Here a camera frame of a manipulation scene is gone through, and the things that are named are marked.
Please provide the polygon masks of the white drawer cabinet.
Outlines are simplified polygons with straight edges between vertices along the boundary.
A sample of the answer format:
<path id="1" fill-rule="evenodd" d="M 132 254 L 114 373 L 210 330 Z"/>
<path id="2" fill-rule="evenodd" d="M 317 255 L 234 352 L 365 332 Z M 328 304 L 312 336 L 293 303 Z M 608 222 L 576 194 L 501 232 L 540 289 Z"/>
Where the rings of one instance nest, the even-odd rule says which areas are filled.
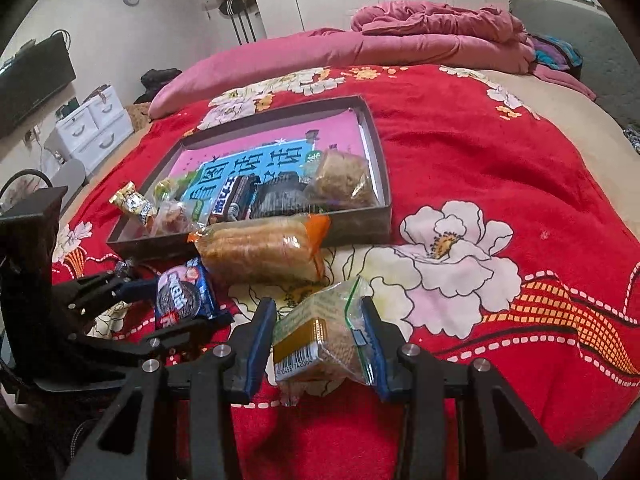
<path id="1" fill-rule="evenodd" d="M 63 162 L 78 160 L 91 176 L 134 133 L 134 126 L 112 86 L 103 86 L 58 120 L 44 147 Z"/>

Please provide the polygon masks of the small red snack packet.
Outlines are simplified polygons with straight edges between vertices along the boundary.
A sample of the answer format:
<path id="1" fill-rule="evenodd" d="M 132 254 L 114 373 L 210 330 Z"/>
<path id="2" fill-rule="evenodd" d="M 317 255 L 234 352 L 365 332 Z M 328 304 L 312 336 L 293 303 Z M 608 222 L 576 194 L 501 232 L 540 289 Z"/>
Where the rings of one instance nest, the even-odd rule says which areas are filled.
<path id="1" fill-rule="evenodd" d="M 185 233 L 192 230 L 193 205 L 182 200 L 164 200 L 158 206 L 153 219 L 150 235 L 152 237 Z"/>

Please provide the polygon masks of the gold snack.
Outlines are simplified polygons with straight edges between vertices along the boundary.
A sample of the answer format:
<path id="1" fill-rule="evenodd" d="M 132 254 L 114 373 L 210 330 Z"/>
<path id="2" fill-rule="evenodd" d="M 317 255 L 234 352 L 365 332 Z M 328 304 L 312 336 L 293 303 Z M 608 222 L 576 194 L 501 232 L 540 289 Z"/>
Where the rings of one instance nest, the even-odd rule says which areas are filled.
<path id="1" fill-rule="evenodd" d="M 142 195 L 131 181 L 114 193 L 110 198 L 110 204 L 126 216 L 138 220 L 147 230 L 152 228 L 158 213 L 155 205 Z"/>

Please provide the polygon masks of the blue purple folded clothes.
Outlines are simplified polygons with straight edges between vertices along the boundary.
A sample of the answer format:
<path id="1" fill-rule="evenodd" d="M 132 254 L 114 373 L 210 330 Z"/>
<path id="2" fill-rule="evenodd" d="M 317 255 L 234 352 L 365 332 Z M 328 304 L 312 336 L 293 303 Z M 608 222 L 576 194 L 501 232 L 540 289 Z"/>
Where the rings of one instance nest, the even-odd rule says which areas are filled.
<path id="1" fill-rule="evenodd" d="M 534 45 L 538 64 L 580 77 L 584 60 L 569 42 L 546 35 L 530 35 L 529 38 Z"/>

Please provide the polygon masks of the clear bag brown pastry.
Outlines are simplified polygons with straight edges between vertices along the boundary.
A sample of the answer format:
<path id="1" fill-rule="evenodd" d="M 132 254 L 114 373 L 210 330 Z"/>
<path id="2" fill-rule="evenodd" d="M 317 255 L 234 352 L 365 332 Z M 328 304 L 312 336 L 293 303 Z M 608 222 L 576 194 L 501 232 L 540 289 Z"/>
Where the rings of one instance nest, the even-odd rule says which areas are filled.
<path id="1" fill-rule="evenodd" d="M 337 150 L 323 151 L 305 188 L 308 200 L 324 210 L 378 206 L 369 161 Z"/>

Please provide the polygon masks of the brown chocolate bar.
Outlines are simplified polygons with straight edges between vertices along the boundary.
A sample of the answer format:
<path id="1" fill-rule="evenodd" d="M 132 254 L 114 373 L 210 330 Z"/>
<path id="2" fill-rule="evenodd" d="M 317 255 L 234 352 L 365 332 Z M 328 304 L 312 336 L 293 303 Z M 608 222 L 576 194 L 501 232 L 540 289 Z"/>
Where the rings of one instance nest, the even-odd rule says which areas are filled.
<path id="1" fill-rule="evenodd" d="M 257 174 L 228 177 L 218 196 L 213 200 L 208 215 L 208 223 L 242 221 L 260 183 Z"/>

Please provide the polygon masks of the black snack packet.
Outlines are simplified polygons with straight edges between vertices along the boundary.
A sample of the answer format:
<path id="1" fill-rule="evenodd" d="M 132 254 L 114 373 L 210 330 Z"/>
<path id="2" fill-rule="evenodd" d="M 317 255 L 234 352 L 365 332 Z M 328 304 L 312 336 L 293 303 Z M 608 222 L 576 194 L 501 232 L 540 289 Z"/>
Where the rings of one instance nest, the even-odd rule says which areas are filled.
<path id="1" fill-rule="evenodd" d="M 258 185 L 248 218 L 260 219 L 306 214 L 312 205 L 306 195 L 307 183 L 295 172 L 284 172 Z"/>

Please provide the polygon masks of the orange cracker packet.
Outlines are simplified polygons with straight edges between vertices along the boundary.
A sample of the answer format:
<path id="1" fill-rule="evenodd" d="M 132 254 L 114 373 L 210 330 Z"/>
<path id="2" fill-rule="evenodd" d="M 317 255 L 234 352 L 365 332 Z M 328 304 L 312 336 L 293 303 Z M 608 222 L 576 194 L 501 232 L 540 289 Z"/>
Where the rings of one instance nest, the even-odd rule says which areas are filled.
<path id="1" fill-rule="evenodd" d="M 325 214 L 296 214 L 216 223 L 190 233 L 188 241 L 219 284 L 317 283 L 330 226 Z"/>

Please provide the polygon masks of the green gold cake packet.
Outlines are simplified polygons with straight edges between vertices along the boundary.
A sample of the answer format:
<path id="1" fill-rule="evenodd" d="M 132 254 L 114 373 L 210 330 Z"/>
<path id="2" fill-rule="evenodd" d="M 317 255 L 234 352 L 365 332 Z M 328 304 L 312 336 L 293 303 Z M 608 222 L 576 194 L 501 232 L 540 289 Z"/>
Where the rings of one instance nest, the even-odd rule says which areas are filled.
<path id="1" fill-rule="evenodd" d="M 272 333 L 274 381 L 286 406 L 320 385 L 375 384 L 372 339 L 362 302 L 367 286 L 356 276 L 310 295 L 281 318 Z"/>

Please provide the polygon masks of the blue oreo packet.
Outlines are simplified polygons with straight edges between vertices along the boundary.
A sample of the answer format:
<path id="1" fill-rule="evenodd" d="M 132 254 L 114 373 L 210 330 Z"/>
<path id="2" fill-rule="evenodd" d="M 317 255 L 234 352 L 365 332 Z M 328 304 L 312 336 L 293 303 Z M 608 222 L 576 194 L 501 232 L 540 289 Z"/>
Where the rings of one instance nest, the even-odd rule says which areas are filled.
<path id="1" fill-rule="evenodd" d="M 232 314 L 221 307 L 208 271 L 200 258 L 164 272 L 157 281 L 155 326 L 161 330 L 181 323 L 204 320 L 230 325 Z"/>

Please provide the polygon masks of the pink folded quilt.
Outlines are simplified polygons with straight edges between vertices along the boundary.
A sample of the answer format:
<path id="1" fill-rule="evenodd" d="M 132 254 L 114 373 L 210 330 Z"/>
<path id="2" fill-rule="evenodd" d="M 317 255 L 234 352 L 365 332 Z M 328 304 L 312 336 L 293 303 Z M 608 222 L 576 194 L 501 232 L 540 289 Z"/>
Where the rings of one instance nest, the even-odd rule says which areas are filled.
<path id="1" fill-rule="evenodd" d="M 347 30 L 323 27 L 204 58 L 154 96 L 149 114 L 160 119 L 227 90 L 306 68 L 414 64 L 534 75 L 588 99 L 596 96 L 576 77 L 537 61 L 525 25 L 507 10 L 393 0 L 364 6 Z"/>

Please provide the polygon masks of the red floral blanket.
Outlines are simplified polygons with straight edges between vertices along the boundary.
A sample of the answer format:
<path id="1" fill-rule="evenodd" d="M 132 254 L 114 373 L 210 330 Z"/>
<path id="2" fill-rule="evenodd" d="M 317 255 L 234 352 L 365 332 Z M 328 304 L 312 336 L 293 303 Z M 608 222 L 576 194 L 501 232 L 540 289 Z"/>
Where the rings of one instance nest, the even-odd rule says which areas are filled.
<path id="1" fill-rule="evenodd" d="M 582 94 L 445 66 L 310 68 L 190 98 L 62 226 L 56 282 L 111 270 L 111 196 L 198 130 L 360 96 L 392 193 L 392 241 L 324 255 L 370 285 L 378 312 L 453 363 L 490 361 L 555 444 L 577 450 L 639 397 L 639 159 Z"/>

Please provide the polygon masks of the pink and blue book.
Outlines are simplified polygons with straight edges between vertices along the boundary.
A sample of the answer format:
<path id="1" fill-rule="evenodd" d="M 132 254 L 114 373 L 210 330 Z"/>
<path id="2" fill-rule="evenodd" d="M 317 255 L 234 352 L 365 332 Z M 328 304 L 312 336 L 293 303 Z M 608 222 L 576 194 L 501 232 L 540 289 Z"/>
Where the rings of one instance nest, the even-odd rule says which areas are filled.
<path id="1" fill-rule="evenodd" d="M 356 108 L 287 110 L 242 128 L 215 127 L 179 151 L 153 196 L 198 224 L 381 205 L 372 141 Z"/>

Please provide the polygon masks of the green candy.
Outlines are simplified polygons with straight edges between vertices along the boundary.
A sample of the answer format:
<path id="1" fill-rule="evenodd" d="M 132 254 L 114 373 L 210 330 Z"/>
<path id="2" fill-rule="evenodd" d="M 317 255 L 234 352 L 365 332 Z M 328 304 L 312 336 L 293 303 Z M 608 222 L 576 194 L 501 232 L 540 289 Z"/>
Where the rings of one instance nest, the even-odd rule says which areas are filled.
<path id="1" fill-rule="evenodd" d="M 167 177 L 158 181 L 152 192 L 154 205 L 160 207 L 164 203 L 182 204 L 182 196 L 195 177 L 196 172 L 190 171 L 181 176 Z"/>

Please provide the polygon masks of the dark shallow box tray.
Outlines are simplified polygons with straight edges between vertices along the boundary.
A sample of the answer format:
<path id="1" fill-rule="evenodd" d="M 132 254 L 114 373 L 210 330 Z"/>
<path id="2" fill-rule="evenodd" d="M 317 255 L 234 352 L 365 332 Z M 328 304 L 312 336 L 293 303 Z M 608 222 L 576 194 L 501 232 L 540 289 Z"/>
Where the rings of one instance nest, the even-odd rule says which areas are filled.
<path id="1" fill-rule="evenodd" d="M 311 162 L 327 150 L 367 159 L 376 204 L 331 212 L 323 243 L 329 247 L 388 243 L 390 181 L 378 129 L 361 96 L 289 105 L 198 130 L 177 141 L 138 190 L 152 197 L 161 180 L 194 174 L 194 181 L 181 189 L 180 200 L 208 202 L 237 176 L 254 176 L 260 184 L 281 176 L 305 182 Z"/>

